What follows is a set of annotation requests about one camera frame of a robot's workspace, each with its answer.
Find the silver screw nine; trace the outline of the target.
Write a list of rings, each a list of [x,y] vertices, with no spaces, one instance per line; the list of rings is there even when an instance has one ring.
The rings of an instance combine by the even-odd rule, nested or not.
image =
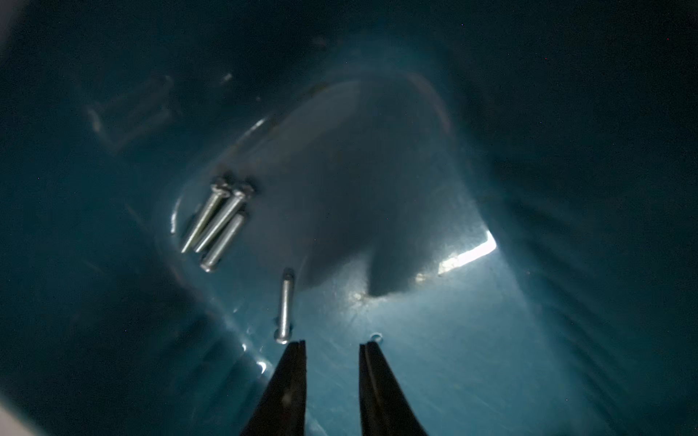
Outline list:
[[[294,296],[294,272],[287,270],[283,274],[281,285],[277,329],[274,339],[277,343],[286,344],[292,336],[292,308]]]

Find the teal plastic storage tray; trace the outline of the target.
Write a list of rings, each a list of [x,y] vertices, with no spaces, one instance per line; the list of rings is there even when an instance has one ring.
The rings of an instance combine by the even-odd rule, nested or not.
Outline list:
[[[4,409],[238,435],[287,270],[308,435],[368,341],[431,435],[696,434],[696,2],[2,3]]]

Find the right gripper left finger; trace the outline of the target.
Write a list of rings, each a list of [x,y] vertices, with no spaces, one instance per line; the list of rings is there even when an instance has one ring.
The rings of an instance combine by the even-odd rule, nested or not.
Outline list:
[[[291,342],[241,435],[303,436],[306,398],[305,341]]]

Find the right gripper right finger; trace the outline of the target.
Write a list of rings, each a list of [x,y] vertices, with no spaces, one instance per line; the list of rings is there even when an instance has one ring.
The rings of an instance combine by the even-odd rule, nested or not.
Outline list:
[[[360,345],[359,401],[363,436],[427,436],[376,342]]]

